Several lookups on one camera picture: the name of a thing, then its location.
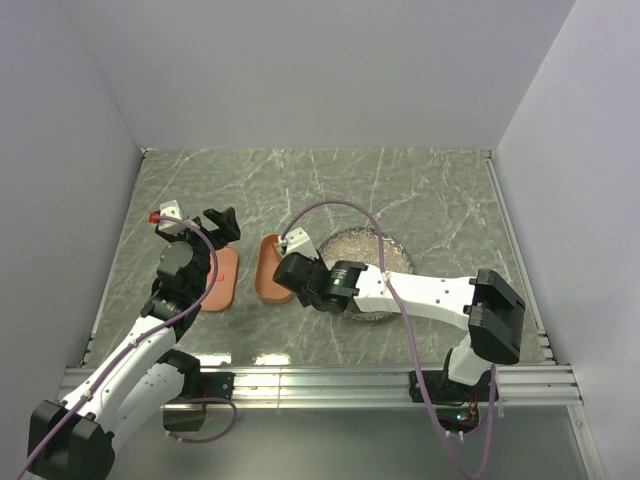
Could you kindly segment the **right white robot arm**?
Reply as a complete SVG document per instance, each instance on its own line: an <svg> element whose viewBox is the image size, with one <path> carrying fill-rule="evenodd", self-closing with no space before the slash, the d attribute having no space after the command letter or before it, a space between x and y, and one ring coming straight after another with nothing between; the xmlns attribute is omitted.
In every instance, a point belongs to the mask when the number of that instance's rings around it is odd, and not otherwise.
<svg viewBox="0 0 640 480"><path fill-rule="evenodd" d="M320 258L292 253L281 260L273 280L318 311L405 313L464 331L440 377L442 391L455 400L472 392L491 366L520 361L526 303L490 269L472 277L437 278L344 260L329 268Z"/></svg>

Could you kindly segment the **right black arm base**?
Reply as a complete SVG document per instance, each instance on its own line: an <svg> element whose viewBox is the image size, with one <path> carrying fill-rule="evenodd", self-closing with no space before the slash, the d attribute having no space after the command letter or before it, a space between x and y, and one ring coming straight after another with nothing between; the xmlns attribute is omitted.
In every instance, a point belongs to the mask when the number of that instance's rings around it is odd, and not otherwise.
<svg viewBox="0 0 640 480"><path fill-rule="evenodd" d="M461 406L471 401L489 401L491 389L490 371L485 371L474 386L449 381L444 378L442 371L423 370L422 375L429 398L434 405Z"/></svg>

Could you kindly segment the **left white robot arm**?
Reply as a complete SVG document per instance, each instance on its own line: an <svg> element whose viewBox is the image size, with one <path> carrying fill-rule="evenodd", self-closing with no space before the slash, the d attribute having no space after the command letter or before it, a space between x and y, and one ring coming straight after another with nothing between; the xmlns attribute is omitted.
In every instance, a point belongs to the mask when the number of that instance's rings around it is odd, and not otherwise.
<svg viewBox="0 0 640 480"><path fill-rule="evenodd" d="M152 291L133 327L86 379L59 401L42 401L30 417L23 473L42 479L105 479L134 432L166 405L231 406L230 392L208 387L200 361L175 349L212 291L218 250L241 237L234 208L186 215L165 202L149 220L167 245Z"/></svg>

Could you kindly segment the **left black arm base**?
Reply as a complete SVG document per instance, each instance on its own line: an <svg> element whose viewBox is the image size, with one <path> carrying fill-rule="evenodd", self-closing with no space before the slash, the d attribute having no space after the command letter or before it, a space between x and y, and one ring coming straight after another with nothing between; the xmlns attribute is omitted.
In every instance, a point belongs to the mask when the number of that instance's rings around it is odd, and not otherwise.
<svg viewBox="0 0 640 480"><path fill-rule="evenodd" d="M163 425L170 435L199 432L207 419L211 405L229 405L234 389L235 374L205 372L194 356L171 349L159 360L175 369L182 377L178 394L163 411Z"/></svg>

